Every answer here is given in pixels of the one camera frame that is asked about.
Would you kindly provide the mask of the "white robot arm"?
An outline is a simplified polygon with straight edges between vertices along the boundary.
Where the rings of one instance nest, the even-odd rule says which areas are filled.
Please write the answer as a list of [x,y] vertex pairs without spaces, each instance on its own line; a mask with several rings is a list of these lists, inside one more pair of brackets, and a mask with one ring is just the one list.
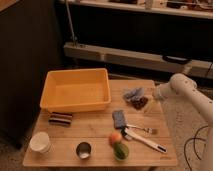
[[156,101],[182,96],[199,112],[209,126],[199,171],[213,171],[213,100],[197,89],[194,80],[182,73],[176,73],[167,83],[156,86],[152,96]]

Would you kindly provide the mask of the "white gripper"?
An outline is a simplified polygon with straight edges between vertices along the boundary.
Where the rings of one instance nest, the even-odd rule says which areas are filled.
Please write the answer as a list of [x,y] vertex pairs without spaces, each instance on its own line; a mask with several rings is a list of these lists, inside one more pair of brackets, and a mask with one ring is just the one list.
[[[160,84],[153,91],[153,97],[156,100],[165,100],[170,95],[171,95],[171,87],[170,87],[169,83]],[[156,100],[150,100],[146,104],[146,106],[144,108],[145,114],[149,113],[150,111],[152,113],[161,113],[162,112],[161,104],[159,101],[156,101]]]

